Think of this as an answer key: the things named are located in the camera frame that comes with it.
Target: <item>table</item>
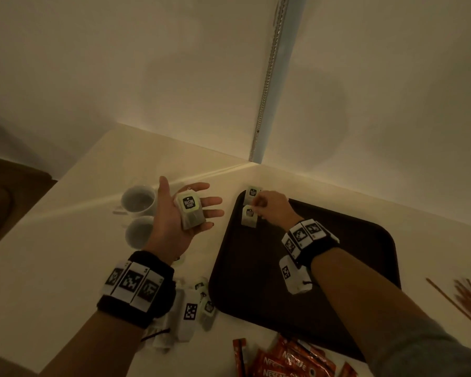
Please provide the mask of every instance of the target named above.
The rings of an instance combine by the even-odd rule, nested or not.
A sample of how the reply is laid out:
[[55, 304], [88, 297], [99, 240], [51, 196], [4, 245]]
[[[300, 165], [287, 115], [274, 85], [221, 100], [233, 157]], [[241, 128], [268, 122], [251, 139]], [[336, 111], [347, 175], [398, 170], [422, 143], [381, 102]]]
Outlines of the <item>table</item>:
[[[0, 242], [0, 356], [39, 372], [95, 310], [115, 263], [131, 252], [126, 218], [113, 215], [121, 193], [137, 183], [172, 188], [211, 183], [225, 217], [197, 236], [177, 267], [192, 283], [209, 277], [239, 192], [248, 184], [375, 222], [393, 236], [402, 289], [453, 336], [471, 347], [471, 323], [425, 282], [452, 293], [452, 279], [471, 276], [471, 227], [298, 175], [249, 163], [178, 140], [117, 126], [108, 132]], [[129, 376], [235, 375], [232, 339], [267, 348], [275, 332], [219, 314], [209, 332], [167, 354], [144, 349]], [[327, 354], [341, 367], [345, 356]], [[365, 364], [351, 361], [361, 376]]]

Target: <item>black wristband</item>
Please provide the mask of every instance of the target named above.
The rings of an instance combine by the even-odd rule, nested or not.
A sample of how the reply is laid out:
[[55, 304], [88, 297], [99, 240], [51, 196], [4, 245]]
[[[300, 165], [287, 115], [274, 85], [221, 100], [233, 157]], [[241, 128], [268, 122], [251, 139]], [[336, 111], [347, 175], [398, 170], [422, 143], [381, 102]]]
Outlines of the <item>black wristband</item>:
[[307, 268], [310, 268], [314, 257], [339, 246], [338, 238], [313, 219], [293, 226], [284, 234], [282, 243], [295, 264]]
[[[154, 254], [143, 250], [134, 252], [131, 257], [129, 257], [129, 261], [129, 264], [134, 262], [149, 268], [150, 271], [158, 274], [164, 279], [155, 294], [141, 294], [142, 289], [146, 288], [145, 283], [148, 281], [146, 278], [144, 278], [136, 287], [135, 291], [133, 291], [135, 295], [140, 298], [152, 299], [149, 309], [145, 312], [133, 307], [130, 303], [110, 295], [103, 295], [99, 300], [97, 307], [100, 311], [106, 312], [114, 317], [123, 319], [145, 329], [151, 324], [154, 318], [165, 315], [173, 306], [174, 299], [176, 297], [176, 283], [173, 281], [174, 269], [159, 260]], [[114, 284], [115, 288], [117, 288], [124, 279], [127, 271], [128, 269], [121, 272], [120, 277]]]

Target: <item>gray sleeve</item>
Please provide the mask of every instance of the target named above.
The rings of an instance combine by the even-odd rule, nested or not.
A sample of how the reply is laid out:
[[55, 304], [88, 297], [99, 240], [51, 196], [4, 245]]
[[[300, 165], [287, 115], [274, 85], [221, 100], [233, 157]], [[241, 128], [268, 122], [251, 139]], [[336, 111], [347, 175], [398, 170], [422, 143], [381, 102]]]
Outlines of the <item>gray sleeve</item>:
[[460, 345], [438, 323], [416, 319], [405, 327], [370, 362], [376, 377], [471, 376], [471, 349]]

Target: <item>tray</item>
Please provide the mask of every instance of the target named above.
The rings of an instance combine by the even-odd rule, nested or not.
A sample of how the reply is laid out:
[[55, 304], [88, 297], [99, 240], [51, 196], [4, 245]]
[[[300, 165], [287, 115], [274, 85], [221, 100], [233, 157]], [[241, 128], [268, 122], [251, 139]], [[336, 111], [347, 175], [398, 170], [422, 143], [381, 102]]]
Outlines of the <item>tray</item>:
[[[259, 217], [257, 228], [240, 224], [243, 191], [237, 198], [209, 280], [209, 295], [222, 312], [365, 361], [320, 287], [291, 295], [279, 260], [286, 255], [284, 231]], [[381, 226], [290, 199], [295, 211], [323, 223], [341, 247], [401, 288], [396, 249]]]

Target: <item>wooden floor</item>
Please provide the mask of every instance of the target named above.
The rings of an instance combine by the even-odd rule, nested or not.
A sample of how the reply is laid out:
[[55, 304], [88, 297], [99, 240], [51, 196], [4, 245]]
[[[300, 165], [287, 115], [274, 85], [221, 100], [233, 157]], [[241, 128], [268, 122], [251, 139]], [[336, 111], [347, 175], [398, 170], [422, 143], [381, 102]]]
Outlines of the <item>wooden floor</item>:
[[[12, 208], [0, 228], [0, 239], [56, 184], [52, 177], [37, 169], [0, 159], [0, 187], [12, 196]], [[32, 377], [30, 370], [0, 358], [0, 377]]]

